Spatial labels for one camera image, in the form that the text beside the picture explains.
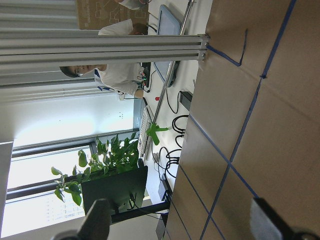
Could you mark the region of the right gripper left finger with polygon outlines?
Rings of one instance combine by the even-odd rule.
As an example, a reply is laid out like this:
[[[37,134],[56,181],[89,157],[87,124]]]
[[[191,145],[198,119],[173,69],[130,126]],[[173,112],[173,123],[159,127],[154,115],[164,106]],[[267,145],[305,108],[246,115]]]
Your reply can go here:
[[[111,211],[109,201],[94,201],[78,230],[67,230],[53,236],[52,240],[107,240],[110,233]]]

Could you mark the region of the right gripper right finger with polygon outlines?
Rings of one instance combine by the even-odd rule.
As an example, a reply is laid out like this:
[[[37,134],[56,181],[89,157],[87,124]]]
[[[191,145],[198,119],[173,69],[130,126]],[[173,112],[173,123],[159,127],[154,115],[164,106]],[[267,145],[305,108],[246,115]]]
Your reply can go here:
[[[250,231],[256,240],[318,240],[319,235],[290,227],[261,197],[254,197],[250,206]]]

